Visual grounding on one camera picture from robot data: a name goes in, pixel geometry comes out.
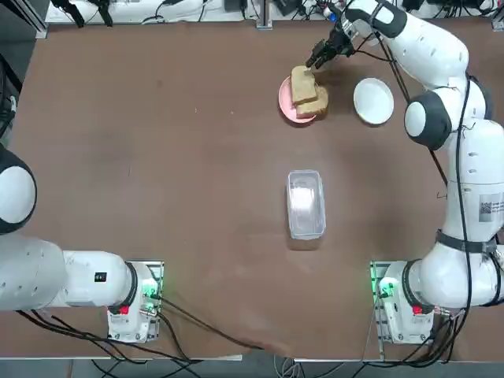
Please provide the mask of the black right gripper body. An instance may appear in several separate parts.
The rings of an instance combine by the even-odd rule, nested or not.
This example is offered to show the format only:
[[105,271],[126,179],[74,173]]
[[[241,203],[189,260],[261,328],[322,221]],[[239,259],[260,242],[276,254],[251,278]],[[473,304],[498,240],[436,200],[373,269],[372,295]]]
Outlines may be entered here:
[[353,54],[353,43],[343,30],[332,29],[328,39],[324,42],[322,56],[350,56]]

